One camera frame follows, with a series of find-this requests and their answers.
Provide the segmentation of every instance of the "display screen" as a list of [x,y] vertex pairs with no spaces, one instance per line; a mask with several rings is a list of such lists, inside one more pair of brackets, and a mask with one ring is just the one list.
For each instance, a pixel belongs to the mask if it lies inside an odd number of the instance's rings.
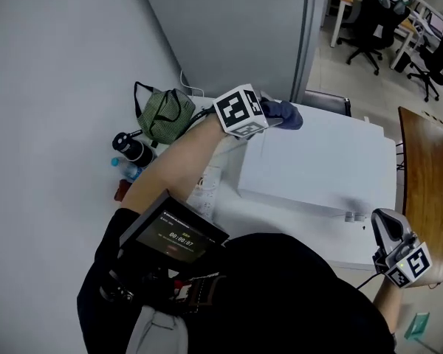
[[215,243],[166,210],[136,240],[186,263],[195,261]]

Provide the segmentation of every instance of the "white wall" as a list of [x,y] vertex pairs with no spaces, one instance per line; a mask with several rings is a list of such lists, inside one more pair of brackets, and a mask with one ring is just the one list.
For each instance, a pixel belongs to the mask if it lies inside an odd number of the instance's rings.
[[158,29],[146,0],[0,0],[0,353],[85,352],[111,139],[137,129],[135,80],[178,86]]

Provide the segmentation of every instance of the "tile floor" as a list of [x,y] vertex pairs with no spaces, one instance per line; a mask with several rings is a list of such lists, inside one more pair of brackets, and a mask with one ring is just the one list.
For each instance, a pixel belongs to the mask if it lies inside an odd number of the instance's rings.
[[[443,121],[443,87],[437,86],[440,93],[440,101],[433,97],[426,103],[425,90],[418,80],[409,80],[406,74],[398,73],[388,67],[395,49],[400,42],[396,40],[394,45],[383,53],[383,60],[379,62],[380,74],[374,75],[374,69],[369,61],[359,55],[346,64],[346,58],[354,51],[348,44],[330,47],[335,17],[327,17],[325,26],[320,31],[317,51],[310,73],[308,89],[324,91],[348,97],[351,100],[351,114],[354,118],[363,119],[367,116],[371,123],[381,125],[386,137],[396,142],[401,142],[398,107],[404,106],[427,119],[425,112]],[[349,37],[349,33],[342,29],[340,37]],[[418,55],[413,56],[413,61],[421,64]],[[404,192],[403,172],[397,175],[397,199],[396,208],[402,210]],[[334,268],[339,277],[352,285],[359,285],[366,280],[372,272],[357,271],[345,268]],[[380,277],[372,280],[363,288],[363,293],[370,299],[374,298],[381,283]],[[443,283],[435,290],[426,287],[412,288],[404,292],[403,306],[399,319],[397,336],[397,353],[429,353],[424,347],[416,342],[406,341],[404,333],[417,312],[430,312],[430,320],[423,341],[435,350],[443,348]]]

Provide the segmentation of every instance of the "green bag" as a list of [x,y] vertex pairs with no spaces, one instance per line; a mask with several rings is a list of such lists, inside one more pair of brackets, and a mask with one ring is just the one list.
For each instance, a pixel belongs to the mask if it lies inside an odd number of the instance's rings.
[[[152,93],[143,112],[141,112],[136,97],[138,86],[142,86]],[[179,89],[159,91],[139,82],[134,84],[134,107],[136,118],[145,135],[149,139],[165,145],[169,145],[177,139],[195,110],[195,105],[189,96]]]

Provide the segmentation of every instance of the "white cable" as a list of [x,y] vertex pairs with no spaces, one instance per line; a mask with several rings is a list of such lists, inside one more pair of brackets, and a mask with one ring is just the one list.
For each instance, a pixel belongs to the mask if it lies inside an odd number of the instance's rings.
[[193,97],[193,90],[195,89],[196,91],[201,91],[202,92],[202,97],[205,97],[205,92],[203,89],[200,88],[194,88],[193,86],[186,86],[183,82],[182,82],[182,70],[180,70],[180,83],[185,87],[185,88],[189,88],[192,90],[192,97]]

